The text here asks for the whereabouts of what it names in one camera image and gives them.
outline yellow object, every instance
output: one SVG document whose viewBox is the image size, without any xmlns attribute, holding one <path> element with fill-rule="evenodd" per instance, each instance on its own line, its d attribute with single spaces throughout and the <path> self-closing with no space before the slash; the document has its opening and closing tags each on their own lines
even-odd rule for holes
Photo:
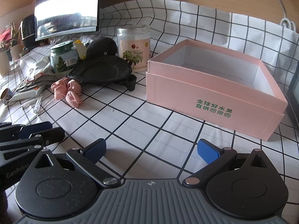
<svg viewBox="0 0 299 224">
<path fill-rule="evenodd" d="M 84 60 L 83 58 L 86 55 L 87 48 L 82 44 L 82 42 L 80 40 L 75 41 L 74 45 L 76 46 L 76 49 L 77 49 L 80 59 Z"/>
</svg>

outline roll of tape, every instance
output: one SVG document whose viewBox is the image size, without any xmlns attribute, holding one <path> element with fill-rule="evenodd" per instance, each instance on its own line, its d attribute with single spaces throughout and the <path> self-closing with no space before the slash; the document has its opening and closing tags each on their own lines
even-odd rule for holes
<svg viewBox="0 0 299 224">
<path fill-rule="evenodd" d="M 0 96 L 1 102 L 3 102 L 5 105 L 8 104 L 8 101 L 13 97 L 13 93 L 9 88 L 5 88 Z"/>
</svg>

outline green jar lid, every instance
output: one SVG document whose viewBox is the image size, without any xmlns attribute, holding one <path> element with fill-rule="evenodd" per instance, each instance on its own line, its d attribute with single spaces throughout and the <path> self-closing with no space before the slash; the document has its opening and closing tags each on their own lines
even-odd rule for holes
<svg viewBox="0 0 299 224">
<path fill-rule="evenodd" d="M 65 52 L 71 51 L 74 46 L 72 40 L 68 40 L 51 47 L 51 53 L 54 54 L 63 54 Z"/>
</svg>

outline gray ribbed surface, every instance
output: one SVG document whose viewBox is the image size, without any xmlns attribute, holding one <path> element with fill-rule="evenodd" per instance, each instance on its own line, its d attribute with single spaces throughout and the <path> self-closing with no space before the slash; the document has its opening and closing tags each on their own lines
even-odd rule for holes
<svg viewBox="0 0 299 224">
<path fill-rule="evenodd" d="M 214 209 L 201 191 L 181 186 L 176 179 L 127 179 L 116 189 L 104 190 L 86 212 L 53 224 L 286 224 L 279 217 L 242 221 Z M 47 223 L 23 217 L 17 224 Z"/>
</svg>

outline black mesh bag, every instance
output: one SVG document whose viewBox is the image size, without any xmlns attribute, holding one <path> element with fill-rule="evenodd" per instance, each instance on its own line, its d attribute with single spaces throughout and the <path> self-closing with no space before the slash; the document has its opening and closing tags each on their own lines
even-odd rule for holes
<svg viewBox="0 0 299 224">
<path fill-rule="evenodd" d="M 131 73 L 132 68 L 124 59 L 106 55 L 79 61 L 68 77 L 81 82 L 103 84 L 126 80 Z"/>
</svg>

